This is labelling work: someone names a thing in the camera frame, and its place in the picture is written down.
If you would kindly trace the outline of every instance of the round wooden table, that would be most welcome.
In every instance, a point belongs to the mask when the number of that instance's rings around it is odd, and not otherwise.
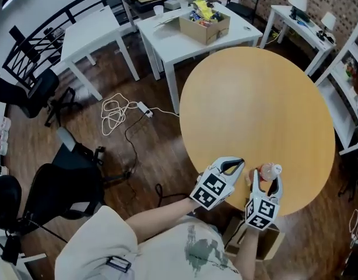
[[[279,216],[309,204],[332,169],[335,135],[324,99],[301,69],[267,50],[228,48],[198,64],[181,95],[180,127],[197,171],[221,156],[245,160],[226,200],[240,210],[249,169],[282,165]]]

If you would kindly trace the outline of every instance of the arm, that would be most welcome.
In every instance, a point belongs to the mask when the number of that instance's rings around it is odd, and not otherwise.
[[[259,231],[249,227],[246,231],[240,250],[234,262],[243,280],[253,280],[255,272],[255,258],[257,256]]]
[[[126,220],[138,239],[138,243],[170,228],[178,219],[199,207],[192,199],[174,202],[161,208],[138,213]]]

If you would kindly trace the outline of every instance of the person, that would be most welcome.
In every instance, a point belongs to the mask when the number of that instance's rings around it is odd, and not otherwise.
[[[258,231],[247,229],[232,263],[220,234],[187,216],[197,207],[197,202],[186,198],[126,221],[111,208],[101,207],[61,251],[55,279],[254,279]],[[131,266],[120,271],[107,264],[111,257],[112,263]]]

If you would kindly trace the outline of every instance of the white lampshade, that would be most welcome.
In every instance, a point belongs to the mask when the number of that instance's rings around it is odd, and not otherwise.
[[[331,12],[327,12],[325,16],[321,19],[321,22],[325,27],[327,27],[327,29],[333,30],[336,23],[336,17]]]
[[[303,12],[307,9],[307,0],[288,0],[288,2]]]

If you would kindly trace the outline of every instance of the white table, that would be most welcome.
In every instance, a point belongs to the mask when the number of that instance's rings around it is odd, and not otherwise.
[[[87,56],[91,64],[95,65],[96,63],[89,53],[115,40],[134,79],[136,81],[139,80],[138,73],[131,61],[118,28],[120,28],[120,25],[112,10],[109,6],[105,6],[77,21],[65,31],[61,61],[66,63],[70,70],[98,100],[101,100],[103,97],[75,65],[75,61],[79,59],[79,56]]]
[[[311,27],[298,24],[296,20],[293,20],[289,16],[291,9],[292,9],[291,6],[271,5],[271,13],[268,18],[268,22],[266,25],[265,33],[263,34],[260,48],[263,49],[266,45],[268,36],[270,34],[273,25],[273,21],[275,19],[275,15],[280,16],[284,21],[284,25],[278,39],[279,44],[282,42],[284,35],[288,30],[288,27],[290,27],[299,35],[301,35],[303,39],[305,39],[305,41],[307,41],[310,44],[310,46],[312,46],[313,48],[318,48],[319,52],[317,53],[317,55],[314,57],[312,62],[305,70],[305,74],[311,76],[320,67],[324,59],[326,59],[326,57],[334,49],[336,44],[330,43],[327,39],[325,39],[324,41],[320,40],[319,37],[317,37],[316,32],[322,29],[319,26],[317,26],[314,22],[311,21],[313,24],[313,26]]]
[[[178,28],[178,23],[177,26],[173,26],[173,22],[157,26],[160,22],[166,21],[171,17],[190,13],[191,7],[166,12],[162,17],[150,17],[136,24],[140,30],[155,79],[160,79],[159,73],[165,70],[175,113],[179,113],[179,95],[174,64],[205,52],[231,47],[246,41],[255,47],[258,38],[262,36],[262,33],[257,28],[225,6],[215,3],[215,9],[231,17],[230,30],[227,35],[217,39],[210,45],[203,45],[182,34]]]

